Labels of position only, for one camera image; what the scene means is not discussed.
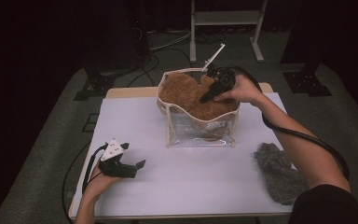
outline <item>person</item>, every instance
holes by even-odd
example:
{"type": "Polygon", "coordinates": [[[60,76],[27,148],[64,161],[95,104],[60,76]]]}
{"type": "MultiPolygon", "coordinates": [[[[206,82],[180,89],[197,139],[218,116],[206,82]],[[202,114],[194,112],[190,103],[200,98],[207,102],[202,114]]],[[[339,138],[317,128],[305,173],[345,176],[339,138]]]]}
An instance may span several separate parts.
{"type": "MultiPolygon", "coordinates": [[[[213,99],[221,101],[227,98],[256,106],[264,117],[275,126],[316,137],[310,130],[285,114],[246,75],[236,75],[234,88],[215,96],[213,99]]],[[[324,148],[308,140],[279,131],[274,131],[274,133],[283,150],[297,170],[304,176],[310,188],[297,197],[293,212],[289,217],[289,224],[358,224],[358,202],[351,194],[350,183],[341,173],[335,158],[324,148]]],[[[91,212],[91,207],[95,204],[99,195],[110,184],[115,183],[117,178],[100,175],[92,181],[86,188],[76,217],[76,220],[84,218],[89,222],[77,222],[77,224],[92,223],[93,212],[91,212]]]]}

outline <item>crumpled gray fabric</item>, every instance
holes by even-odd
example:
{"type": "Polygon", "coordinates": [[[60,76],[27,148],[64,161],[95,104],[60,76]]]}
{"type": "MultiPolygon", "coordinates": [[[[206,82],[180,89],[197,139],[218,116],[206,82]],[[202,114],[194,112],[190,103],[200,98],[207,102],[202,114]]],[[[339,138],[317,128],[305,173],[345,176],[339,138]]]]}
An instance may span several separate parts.
{"type": "Polygon", "coordinates": [[[255,158],[266,178],[268,193],[275,202],[293,204],[297,196],[308,189],[304,177],[292,168],[286,153],[275,144],[261,144],[255,158]]]}

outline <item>hand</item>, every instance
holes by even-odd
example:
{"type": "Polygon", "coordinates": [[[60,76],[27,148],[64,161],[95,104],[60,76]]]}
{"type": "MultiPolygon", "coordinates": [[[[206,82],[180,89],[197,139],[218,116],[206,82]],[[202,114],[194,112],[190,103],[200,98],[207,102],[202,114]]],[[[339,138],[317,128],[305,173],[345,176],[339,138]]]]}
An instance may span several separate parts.
{"type": "Polygon", "coordinates": [[[256,99],[261,95],[264,95],[251,79],[245,75],[236,75],[235,81],[235,86],[231,91],[223,92],[213,99],[215,101],[221,101],[227,98],[232,98],[243,103],[251,103],[252,105],[255,105],[256,99]]]}
{"type": "Polygon", "coordinates": [[[121,177],[112,177],[108,175],[104,175],[101,169],[98,167],[98,164],[95,165],[94,169],[91,173],[90,181],[84,191],[83,197],[88,196],[98,200],[101,194],[103,194],[109,187],[118,182],[121,177]]]}

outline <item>person's left hand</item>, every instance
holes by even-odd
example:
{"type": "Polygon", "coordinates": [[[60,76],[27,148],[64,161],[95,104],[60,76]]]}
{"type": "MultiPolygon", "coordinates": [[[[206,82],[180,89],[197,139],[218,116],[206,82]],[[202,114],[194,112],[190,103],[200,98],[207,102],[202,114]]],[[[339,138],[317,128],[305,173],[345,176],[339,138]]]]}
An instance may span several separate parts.
{"type": "Polygon", "coordinates": [[[118,182],[121,177],[112,177],[109,175],[104,175],[101,169],[98,167],[97,163],[92,170],[90,181],[84,191],[84,195],[88,195],[92,198],[98,200],[101,194],[103,194],[109,187],[113,184],[118,182]]]}

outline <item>white tabletop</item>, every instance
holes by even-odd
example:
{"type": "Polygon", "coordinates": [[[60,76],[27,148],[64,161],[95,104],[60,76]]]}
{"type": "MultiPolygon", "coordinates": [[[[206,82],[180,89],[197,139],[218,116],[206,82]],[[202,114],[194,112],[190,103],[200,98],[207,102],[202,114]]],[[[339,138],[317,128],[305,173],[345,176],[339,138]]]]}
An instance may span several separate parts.
{"type": "MultiPolygon", "coordinates": [[[[265,94],[284,110],[278,93],[265,94]]],[[[282,148],[257,108],[241,104],[235,147],[166,148],[166,117],[157,98],[138,97],[103,100],[70,217],[76,217],[91,154],[112,137],[130,143],[122,163],[146,163],[135,178],[119,181],[101,196],[96,217],[265,216],[292,210],[269,197],[254,158],[261,143],[282,148]]]]}

